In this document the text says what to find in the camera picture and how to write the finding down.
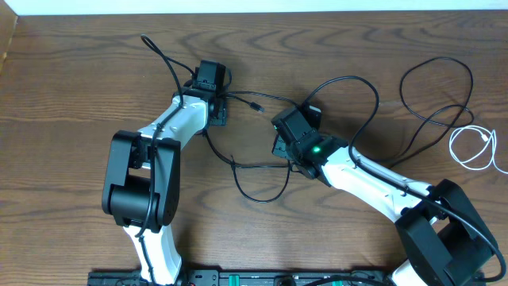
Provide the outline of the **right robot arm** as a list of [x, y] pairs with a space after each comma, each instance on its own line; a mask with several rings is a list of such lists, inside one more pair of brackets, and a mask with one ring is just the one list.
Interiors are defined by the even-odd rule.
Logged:
[[463, 189], [411, 180], [362, 156], [347, 141], [318, 132], [321, 112], [291, 107], [271, 120], [272, 152], [293, 160], [310, 179], [346, 191], [391, 220], [407, 259], [389, 274], [393, 285], [486, 284], [480, 269], [498, 245]]

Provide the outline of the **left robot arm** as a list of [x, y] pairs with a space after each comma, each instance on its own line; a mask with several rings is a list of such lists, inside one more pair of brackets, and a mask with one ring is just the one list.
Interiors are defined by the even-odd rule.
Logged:
[[110, 144], [102, 210], [133, 241], [140, 285], [174, 285], [183, 264], [171, 232], [179, 203], [181, 152], [224, 112], [219, 95], [231, 76], [223, 64], [204, 60], [171, 105], [136, 132], [119, 130]]

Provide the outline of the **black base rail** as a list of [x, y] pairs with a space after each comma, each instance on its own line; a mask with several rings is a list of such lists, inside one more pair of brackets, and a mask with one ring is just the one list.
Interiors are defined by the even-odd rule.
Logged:
[[[139, 271], [90, 272], [87, 286], [150, 285]], [[392, 285], [380, 271], [352, 272], [226, 272], [191, 269], [179, 274], [177, 286]]]

